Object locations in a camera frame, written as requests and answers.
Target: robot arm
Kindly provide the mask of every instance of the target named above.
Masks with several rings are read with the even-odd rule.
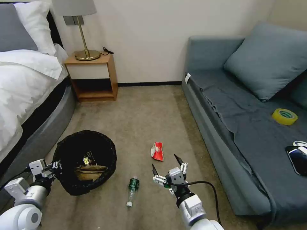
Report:
[[[172,195],[177,198],[177,207],[181,210],[182,219],[188,229],[191,230],[224,230],[215,220],[206,219],[206,212],[202,206],[200,198],[192,193],[188,188],[186,172],[188,163],[184,163],[181,158],[175,155],[180,168],[176,167],[168,171],[163,177],[157,173],[153,166],[153,181],[168,188]]]
[[[42,208],[54,181],[59,162],[46,165],[43,159],[29,164],[35,182],[24,178],[10,181],[4,188],[15,199],[14,207],[0,216],[0,230],[35,230],[41,223]]]

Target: nightstand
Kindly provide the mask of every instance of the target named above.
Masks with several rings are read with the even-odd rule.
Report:
[[[117,77],[112,54],[92,61],[72,55],[64,62],[79,102],[116,100]]]

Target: bottle cap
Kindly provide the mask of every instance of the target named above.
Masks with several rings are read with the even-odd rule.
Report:
[[[132,207],[132,202],[128,201],[126,204],[127,207]]]

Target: white pillow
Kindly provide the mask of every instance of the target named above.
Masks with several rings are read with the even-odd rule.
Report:
[[[29,2],[15,3],[14,6],[21,23],[35,42],[38,51],[54,56],[56,50],[47,21],[50,4],[46,2]]]

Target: yellow tape roll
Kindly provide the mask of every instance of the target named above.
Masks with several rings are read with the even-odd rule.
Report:
[[[297,115],[287,109],[276,109],[272,118],[282,125],[292,125],[297,119]]]

